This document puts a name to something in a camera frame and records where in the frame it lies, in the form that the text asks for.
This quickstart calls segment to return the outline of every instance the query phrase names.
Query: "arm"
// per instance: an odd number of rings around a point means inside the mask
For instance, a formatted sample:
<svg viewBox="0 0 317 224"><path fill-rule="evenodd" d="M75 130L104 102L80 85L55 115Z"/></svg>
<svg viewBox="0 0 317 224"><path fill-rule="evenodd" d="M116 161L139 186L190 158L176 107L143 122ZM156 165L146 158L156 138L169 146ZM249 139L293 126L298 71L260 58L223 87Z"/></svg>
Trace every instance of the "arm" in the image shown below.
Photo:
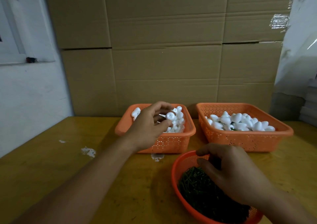
<svg viewBox="0 0 317 224"><path fill-rule="evenodd" d="M123 137L13 223L89 223L130 155L151 147L172 124L158 115L171 109L170 104L157 102L142 110Z"/></svg>
<svg viewBox="0 0 317 224"><path fill-rule="evenodd" d="M259 209L271 222L317 223L295 198L274 187L242 148L208 144L196 154L210 154L209 160L199 158L197 163L229 197Z"/></svg>

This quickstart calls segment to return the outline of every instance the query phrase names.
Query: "forearm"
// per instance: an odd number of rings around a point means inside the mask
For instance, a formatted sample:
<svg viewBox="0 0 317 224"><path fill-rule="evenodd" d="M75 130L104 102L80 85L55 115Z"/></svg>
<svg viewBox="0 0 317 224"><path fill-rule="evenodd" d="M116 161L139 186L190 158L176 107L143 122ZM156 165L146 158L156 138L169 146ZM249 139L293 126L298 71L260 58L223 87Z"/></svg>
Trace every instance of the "forearm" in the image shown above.
<svg viewBox="0 0 317 224"><path fill-rule="evenodd" d="M312 224L316 218L290 194L276 189L259 210L272 222L278 224Z"/></svg>
<svg viewBox="0 0 317 224"><path fill-rule="evenodd" d="M113 143L14 223L89 223L120 169L133 153L127 148L127 141L120 138Z"/></svg>

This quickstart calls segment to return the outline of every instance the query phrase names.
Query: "person's left hand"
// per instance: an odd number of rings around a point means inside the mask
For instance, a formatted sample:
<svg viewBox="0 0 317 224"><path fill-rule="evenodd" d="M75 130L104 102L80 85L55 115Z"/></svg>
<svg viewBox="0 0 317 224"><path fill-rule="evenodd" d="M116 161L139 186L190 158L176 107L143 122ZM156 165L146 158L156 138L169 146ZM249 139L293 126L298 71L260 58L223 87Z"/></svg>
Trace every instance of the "person's left hand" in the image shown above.
<svg viewBox="0 0 317 224"><path fill-rule="evenodd" d="M174 107L166 102L157 102L143 109L124 138L128 139L134 152L153 146L157 138L172 126L172 121L159 114L167 114Z"/></svg>

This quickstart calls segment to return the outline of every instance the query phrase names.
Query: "small object on window sill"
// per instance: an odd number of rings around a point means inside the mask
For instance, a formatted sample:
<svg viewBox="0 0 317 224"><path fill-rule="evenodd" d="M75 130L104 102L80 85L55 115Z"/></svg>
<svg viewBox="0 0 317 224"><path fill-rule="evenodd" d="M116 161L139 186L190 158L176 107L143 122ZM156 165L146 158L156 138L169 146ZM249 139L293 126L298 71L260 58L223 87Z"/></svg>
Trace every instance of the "small object on window sill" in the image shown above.
<svg viewBox="0 0 317 224"><path fill-rule="evenodd" d="M37 58L26 57L27 63L38 63Z"/></svg>

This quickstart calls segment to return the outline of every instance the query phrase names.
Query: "orange plastic basket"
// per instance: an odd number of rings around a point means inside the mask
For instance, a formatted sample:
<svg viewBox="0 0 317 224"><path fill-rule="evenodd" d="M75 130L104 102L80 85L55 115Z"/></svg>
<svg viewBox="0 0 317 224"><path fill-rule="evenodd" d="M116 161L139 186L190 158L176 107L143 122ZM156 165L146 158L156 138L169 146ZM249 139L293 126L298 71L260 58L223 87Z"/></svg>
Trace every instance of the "orange plastic basket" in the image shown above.
<svg viewBox="0 0 317 224"><path fill-rule="evenodd" d="M133 122L131 113L136 107L141 110L150 106L151 104L135 104L131 105L122 116L118 125L116 126L115 133L122 136L127 132ZM181 106L185 119L185 129L183 133L163 133L157 139L156 143L149 149L142 150L139 153L184 153L187 150L189 138L196 133L196 127L189 115L189 112L184 105L172 104L172 106Z"/></svg>
<svg viewBox="0 0 317 224"><path fill-rule="evenodd" d="M187 153L180 155L176 159L176 161L174 162L173 167L172 167L172 186L176 192L176 195L178 196L178 198L180 199L180 201L182 202L184 207L199 222L207 223L207 224L221 224L220 222L216 222L212 219L209 219L208 217L206 217L203 214L196 211L190 204L188 204L188 202L183 198L182 194L180 194L180 192L178 190L177 185L178 185L179 179L182 177L183 173L185 171L187 171L189 168L191 168L193 166L198 167L198 164L197 164L198 158L205 158L206 160L208 160L209 155L205 155L203 157L198 157L196 155L196 151L190 151L190 152L187 152ZM255 208L252 208L249 212L249 218L247 219L247 221L244 224L259 223L261 221L262 217L263 217L262 212L260 212L259 210L255 209Z"/></svg>
<svg viewBox="0 0 317 224"><path fill-rule="evenodd" d="M245 103L198 103L196 108L199 115L199 123L210 143L225 145L237 145L245 151L271 152L276 149L278 142L284 136L293 135L293 129L259 108ZM221 116L224 111L228 114L247 113L259 121L268 121L275 127L274 132L267 131L226 131L218 130L209 125L205 116L211 114Z"/></svg>

